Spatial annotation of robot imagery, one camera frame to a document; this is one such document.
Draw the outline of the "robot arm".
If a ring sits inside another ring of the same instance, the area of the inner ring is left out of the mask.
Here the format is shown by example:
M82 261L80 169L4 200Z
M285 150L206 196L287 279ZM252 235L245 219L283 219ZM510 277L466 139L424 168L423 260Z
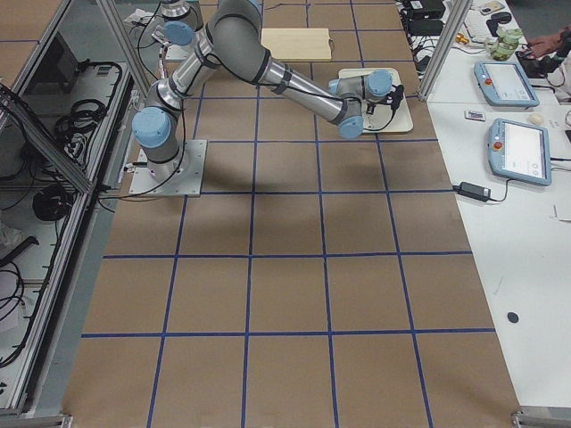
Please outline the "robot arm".
M365 130L364 113L378 105L396 112L404 88L386 70L338 78L322 88L273 58L261 43L261 7L254 1L221 1L209 21L196 1L162 1L164 34L169 42L191 46L189 56L168 77L151 85L145 107L132 120L132 131L146 157L151 178L162 184L186 165L176 138L186 98L219 68L253 86L300 104L337 126L341 137L353 139Z
M152 37L161 45L175 45L190 51L196 33L203 28L203 14L198 1L163 0L159 2L162 24L153 30Z

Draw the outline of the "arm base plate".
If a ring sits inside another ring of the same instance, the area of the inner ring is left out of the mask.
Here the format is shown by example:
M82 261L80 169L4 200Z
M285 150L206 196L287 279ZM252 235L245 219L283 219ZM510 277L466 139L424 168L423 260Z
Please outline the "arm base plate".
M182 62L192 52L191 45L166 44L161 50L161 57L165 62Z
M186 140L183 153L167 164L156 164L147 160L143 149L139 150L129 194L157 197L188 195L199 197L203 184L204 163L207 153L206 140Z

